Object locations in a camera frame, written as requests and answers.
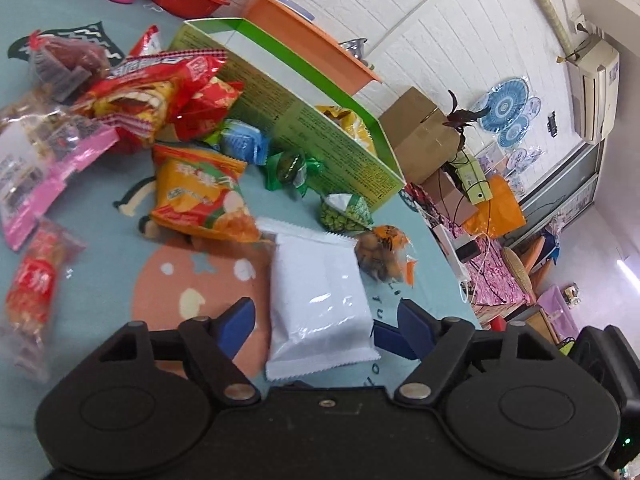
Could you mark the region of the white plain snack bag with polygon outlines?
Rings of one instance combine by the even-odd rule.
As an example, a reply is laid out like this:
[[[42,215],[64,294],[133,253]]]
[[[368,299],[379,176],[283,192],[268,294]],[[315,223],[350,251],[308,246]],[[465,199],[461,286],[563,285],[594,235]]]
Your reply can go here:
[[[273,244],[270,382],[381,359],[352,237],[260,217]]]

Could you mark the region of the orange cookie bag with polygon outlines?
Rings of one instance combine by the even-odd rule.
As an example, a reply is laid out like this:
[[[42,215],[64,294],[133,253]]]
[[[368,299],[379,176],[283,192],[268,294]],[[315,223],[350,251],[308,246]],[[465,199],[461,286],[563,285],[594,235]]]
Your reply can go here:
[[[356,257],[360,269],[382,283],[416,282],[416,264],[409,237],[396,226],[375,226],[357,237]]]

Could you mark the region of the green pea triangle packet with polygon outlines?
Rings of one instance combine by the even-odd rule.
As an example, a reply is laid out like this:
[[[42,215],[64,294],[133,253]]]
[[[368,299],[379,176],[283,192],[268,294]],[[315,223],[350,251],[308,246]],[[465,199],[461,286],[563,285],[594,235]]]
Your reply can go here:
[[[321,199],[320,223],[334,233],[362,232],[372,228],[373,219],[363,197],[334,193]]]

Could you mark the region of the orange chip bag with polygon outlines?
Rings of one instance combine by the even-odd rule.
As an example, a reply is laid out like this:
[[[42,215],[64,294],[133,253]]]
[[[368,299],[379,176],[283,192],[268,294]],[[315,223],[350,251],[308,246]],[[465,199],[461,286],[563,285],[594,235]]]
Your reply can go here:
[[[151,219],[186,235],[255,243],[255,218],[240,188],[246,163],[205,148],[156,144],[155,207]]]

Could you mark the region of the blue small snack packet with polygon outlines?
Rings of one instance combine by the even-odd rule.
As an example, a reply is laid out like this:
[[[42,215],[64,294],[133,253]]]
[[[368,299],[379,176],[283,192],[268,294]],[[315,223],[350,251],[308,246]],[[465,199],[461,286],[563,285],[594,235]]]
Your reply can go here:
[[[264,166],[269,153],[270,139],[262,130],[237,119],[225,119],[204,143],[222,154]]]

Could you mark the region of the small red sausage packet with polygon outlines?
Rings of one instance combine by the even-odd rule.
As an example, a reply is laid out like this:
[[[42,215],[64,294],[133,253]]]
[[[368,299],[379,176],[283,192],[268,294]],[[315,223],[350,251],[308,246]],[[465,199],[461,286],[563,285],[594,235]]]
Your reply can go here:
[[[84,249],[69,230],[41,220],[4,298],[1,356],[40,382],[49,377],[47,339],[58,282]]]

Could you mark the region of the red striped chip bag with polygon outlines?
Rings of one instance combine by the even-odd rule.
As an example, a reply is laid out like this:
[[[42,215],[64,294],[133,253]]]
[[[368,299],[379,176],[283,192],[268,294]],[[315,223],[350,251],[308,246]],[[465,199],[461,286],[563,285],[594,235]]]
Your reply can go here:
[[[222,49],[163,51],[127,58],[72,105],[72,111],[116,130],[118,148],[150,148],[167,122],[227,61]]]

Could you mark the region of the pink nut snack bag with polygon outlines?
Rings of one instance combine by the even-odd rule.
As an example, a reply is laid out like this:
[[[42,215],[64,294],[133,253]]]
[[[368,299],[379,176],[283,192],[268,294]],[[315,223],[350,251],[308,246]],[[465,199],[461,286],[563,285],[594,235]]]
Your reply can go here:
[[[1,116],[1,229],[17,252],[79,174],[118,141],[115,129],[59,107]]]

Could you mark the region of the red dates clear bag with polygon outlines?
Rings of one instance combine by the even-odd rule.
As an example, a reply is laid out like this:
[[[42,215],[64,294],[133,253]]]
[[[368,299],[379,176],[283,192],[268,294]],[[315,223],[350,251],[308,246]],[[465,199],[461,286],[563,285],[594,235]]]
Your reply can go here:
[[[36,30],[28,38],[28,50],[34,81],[58,103],[78,98],[111,69],[104,47],[86,40]]]

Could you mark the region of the red snack bag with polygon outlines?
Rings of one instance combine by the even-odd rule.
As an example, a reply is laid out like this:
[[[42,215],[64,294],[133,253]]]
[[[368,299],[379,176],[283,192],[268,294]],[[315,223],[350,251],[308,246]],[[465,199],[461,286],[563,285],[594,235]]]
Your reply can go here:
[[[168,122],[169,142],[191,142],[213,133],[224,121],[234,103],[242,96],[242,81],[223,81],[213,77],[194,93],[177,117]]]

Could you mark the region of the large yellow snack bag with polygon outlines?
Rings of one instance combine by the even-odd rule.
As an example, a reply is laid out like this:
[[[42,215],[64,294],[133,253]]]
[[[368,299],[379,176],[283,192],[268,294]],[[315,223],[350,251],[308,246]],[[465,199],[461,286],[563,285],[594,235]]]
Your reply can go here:
[[[367,152],[376,156],[371,133],[362,118],[349,108],[339,106],[317,106],[317,110],[344,130],[352,140],[357,142]]]

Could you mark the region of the white power strip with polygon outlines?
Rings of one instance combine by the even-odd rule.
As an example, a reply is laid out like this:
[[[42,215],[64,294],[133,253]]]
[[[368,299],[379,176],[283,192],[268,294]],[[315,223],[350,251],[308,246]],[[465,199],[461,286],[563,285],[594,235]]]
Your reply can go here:
[[[450,233],[441,225],[434,226],[432,229],[434,237],[438,240],[442,253],[444,254],[452,272],[456,276],[456,279],[460,284],[469,283],[471,277],[466,266],[460,261],[457,256],[456,248],[454,248],[454,239]]]

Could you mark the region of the dried black flower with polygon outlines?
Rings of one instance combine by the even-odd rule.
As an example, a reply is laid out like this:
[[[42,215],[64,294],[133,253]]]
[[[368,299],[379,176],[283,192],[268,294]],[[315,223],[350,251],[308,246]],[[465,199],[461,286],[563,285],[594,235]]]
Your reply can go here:
[[[477,112],[472,110],[466,110],[460,108],[458,98],[451,90],[448,90],[452,101],[451,112],[446,116],[446,120],[442,123],[445,127],[454,129],[459,135],[458,152],[461,152],[465,147],[465,135],[464,130],[466,127],[472,124],[472,122],[479,122],[480,118],[483,118],[491,111],[490,106],[481,108]]]

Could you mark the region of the orange plastic tub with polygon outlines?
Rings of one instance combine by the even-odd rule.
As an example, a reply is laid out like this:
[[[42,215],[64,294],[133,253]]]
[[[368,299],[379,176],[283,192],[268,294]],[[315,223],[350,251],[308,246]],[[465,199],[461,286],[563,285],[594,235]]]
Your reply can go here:
[[[279,40],[350,96],[372,81],[382,81],[333,37],[278,0],[248,0],[243,18]]]

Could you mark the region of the blue lidded container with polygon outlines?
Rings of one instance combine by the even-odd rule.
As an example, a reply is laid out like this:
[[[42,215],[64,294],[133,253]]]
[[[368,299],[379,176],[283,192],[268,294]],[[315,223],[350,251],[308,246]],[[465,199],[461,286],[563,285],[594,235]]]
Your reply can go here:
[[[298,14],[299,16],[301,16],[302,18],[304,18],[308,22],[313,22],[314,21],[314,14],[310,13],[303,6],[301,6],[300,4],[294,2],[293,0],[276,0],[276,1],[282,3],[288,9],[290,9],[293,12],[295,12],[296,14]]]

